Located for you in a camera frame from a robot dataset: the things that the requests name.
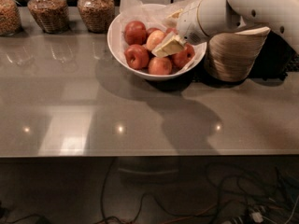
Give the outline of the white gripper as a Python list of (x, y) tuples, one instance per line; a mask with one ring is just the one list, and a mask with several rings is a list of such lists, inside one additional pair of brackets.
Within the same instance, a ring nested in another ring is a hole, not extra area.
[(190, 3), (168, 15), (168, 19), (178, 19), (178, 35), (170, 32), (151, 53), (156, 57), (166, 57), (181, 52), (186, 41), (192, 45), (204, 43), (206, 35), (201, 28), (198, 12), (199, 4)]

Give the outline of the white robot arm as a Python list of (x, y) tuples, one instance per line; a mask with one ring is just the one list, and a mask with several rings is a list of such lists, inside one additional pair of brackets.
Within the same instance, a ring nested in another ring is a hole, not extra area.
[(166, 57), (199, 45), (214, 35), (260, 26), (270, 28), (299, 52), (299, 0), (195, 0), (179, 13), (175, 35), (167, 35), (152, 53)]

